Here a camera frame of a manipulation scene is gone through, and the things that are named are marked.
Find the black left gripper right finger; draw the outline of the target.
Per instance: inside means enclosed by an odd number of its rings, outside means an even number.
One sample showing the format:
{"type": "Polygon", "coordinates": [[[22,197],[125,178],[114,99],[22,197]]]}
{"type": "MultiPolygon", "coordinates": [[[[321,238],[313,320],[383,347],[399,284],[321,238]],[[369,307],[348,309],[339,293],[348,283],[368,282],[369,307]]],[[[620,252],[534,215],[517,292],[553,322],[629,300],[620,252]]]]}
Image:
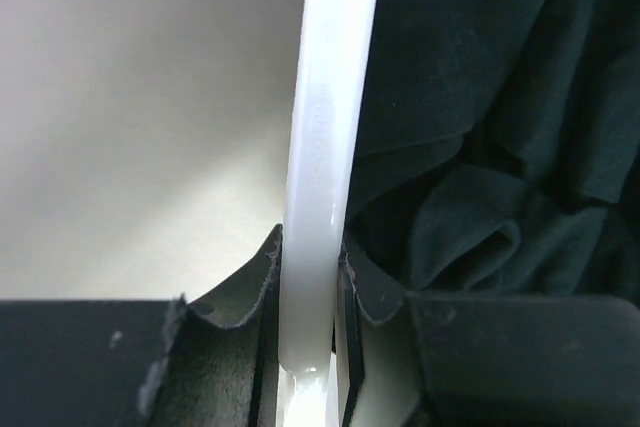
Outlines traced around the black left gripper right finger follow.
{"type": "Polygon", "coordinates": [[[347,240],[337,369],[343,426],[635,426],[639,311],[608,296],[410,291],[347,240]]]}

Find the white perforated plastic basket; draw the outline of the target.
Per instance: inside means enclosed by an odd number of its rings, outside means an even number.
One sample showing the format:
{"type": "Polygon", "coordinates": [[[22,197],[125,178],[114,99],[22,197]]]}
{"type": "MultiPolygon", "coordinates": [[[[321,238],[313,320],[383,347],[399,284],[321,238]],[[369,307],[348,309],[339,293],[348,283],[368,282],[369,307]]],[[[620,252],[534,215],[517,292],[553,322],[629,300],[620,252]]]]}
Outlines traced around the white perforated plastic basket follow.
{"type": "Polygon", "coordinates": [[[338,261],[376,0],[304,0],[283,218],[284,425],[326,423],[338,261]]]}

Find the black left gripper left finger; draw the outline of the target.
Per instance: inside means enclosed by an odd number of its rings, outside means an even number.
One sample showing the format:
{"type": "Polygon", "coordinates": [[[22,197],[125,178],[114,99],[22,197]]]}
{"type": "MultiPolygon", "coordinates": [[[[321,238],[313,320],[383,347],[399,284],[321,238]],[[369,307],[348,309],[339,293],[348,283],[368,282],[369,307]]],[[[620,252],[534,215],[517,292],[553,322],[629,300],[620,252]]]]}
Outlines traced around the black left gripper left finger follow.
{"type": "Polygon", "coordinates": [[[193,302],[3,302],[2,424],[274,425],[280,247],[193,302]]]}

